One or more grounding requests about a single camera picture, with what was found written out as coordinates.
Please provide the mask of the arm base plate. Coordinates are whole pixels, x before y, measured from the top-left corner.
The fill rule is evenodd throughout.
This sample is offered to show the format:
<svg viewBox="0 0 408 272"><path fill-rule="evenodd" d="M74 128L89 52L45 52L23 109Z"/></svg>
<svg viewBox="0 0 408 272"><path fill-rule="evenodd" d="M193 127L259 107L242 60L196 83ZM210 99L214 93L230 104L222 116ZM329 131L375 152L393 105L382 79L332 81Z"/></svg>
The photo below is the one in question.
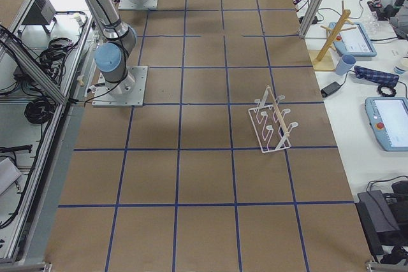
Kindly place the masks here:
<svg viewBox="0 0 408 272"><path fill-rule="evenodd" d="M127 77L117 86L106 83L102 73L99 82L105 83L96 89L97 98L91 101L95 107L143 106L145 86L148 75L147 66L127 67Z"/></svg>
<svg viewBox="0 0 408 272"><path fill-rule="evenodd" d="M155 10L157 8L158 0L120 0L119 9L120 10Z"/></svg>

